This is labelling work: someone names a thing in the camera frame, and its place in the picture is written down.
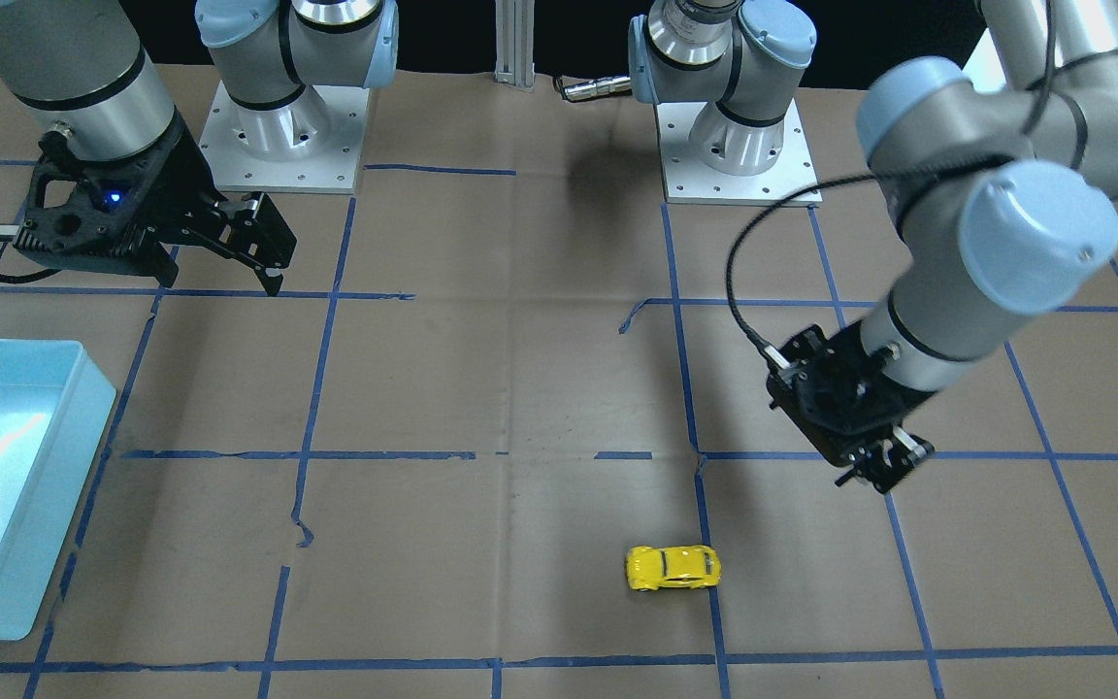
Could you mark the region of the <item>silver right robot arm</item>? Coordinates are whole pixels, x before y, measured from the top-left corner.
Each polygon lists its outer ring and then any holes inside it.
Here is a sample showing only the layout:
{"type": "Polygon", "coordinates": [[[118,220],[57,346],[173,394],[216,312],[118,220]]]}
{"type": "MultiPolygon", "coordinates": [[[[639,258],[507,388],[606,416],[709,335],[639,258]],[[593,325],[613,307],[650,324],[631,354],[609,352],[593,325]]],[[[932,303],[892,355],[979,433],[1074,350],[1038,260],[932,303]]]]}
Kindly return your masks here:
{"type": "Polygon", "coordinates": [[[280,295],[297,236],[274,191],[356,182],[359,119],[338,91],[390,84],[392,1],[0,1],[0,108],[39,127],[0,284],[63,271],[176,282],[174,245],[280,295]]]}

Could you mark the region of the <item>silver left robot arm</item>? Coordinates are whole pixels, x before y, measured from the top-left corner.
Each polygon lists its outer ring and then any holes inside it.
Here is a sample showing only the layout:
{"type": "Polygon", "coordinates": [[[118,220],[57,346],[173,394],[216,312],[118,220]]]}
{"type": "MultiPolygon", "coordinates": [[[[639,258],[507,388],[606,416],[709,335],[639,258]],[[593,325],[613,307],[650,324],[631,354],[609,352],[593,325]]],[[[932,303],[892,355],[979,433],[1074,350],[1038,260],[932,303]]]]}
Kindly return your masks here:
{"type": "Polygon", "coordinates": [[[977,91],[939,56],[871,85],[855,120],[866,174],[776,196],[875,182],[910,252],[864,318],[769,344],[735,293],[765,385],[822,457],[885,494],[934,454],[904,417],[1035,317],[1065,305],[1118,251],[1118,1],[979,1],[1005,87],[977,91]]]}

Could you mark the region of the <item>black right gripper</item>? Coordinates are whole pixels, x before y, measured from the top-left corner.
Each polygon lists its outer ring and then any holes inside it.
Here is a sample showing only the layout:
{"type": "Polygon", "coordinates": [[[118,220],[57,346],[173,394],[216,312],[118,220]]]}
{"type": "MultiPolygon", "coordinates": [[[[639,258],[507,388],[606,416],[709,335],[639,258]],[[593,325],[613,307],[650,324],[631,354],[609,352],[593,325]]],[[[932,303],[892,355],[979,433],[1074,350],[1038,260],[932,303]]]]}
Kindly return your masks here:
{"type": "Polygon", "coordinates": [[[172,283],[167,248],[196,248],[252,271],[280,295],[297,239],[268,193],[222,200],[181,114],[141,153],[111,162],[75,155],[57,122],[39,141],[15,251],[46,270],[149,276],[172,283]]]}

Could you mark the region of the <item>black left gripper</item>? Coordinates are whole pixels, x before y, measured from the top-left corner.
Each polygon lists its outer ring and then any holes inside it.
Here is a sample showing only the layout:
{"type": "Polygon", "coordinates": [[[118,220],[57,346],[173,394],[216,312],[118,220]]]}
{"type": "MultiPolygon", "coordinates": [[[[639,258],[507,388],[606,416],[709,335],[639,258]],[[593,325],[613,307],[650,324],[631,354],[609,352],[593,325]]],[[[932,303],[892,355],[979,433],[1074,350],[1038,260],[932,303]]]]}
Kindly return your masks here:
{"type": "Polygon", "coordinates": [[[768,346],[765,385],[773,409],[781,409],[822,457],[842,469],[835,487],[864,481],[888,494],[936,452],[904,429],[904,417],[931,394],[889,378],[900,347],[889,342],[869,352],[860,330],[852,324],[830,338],[812,324],[781,347],[768,346]]]}

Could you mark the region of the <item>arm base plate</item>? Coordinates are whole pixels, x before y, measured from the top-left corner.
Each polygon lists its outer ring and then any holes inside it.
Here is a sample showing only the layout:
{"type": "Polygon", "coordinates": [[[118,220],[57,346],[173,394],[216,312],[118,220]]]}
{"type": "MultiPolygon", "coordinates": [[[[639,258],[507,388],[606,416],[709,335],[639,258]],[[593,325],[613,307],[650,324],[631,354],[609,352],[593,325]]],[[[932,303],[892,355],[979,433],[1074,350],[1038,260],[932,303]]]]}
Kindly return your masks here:
{"type": "Polygon", "coordinates": [[[199,139],[214,185],[222,193],[356,193],[373,96],[310,85],[291,105],[256,111],[219,84],[199,139]]]}
{"type": "Polygon", "coordinates": [[[796,102],[780,122],[750,127],[713,103],[655,106],[669,204],[769,205],[817,183],[796,102]]]}

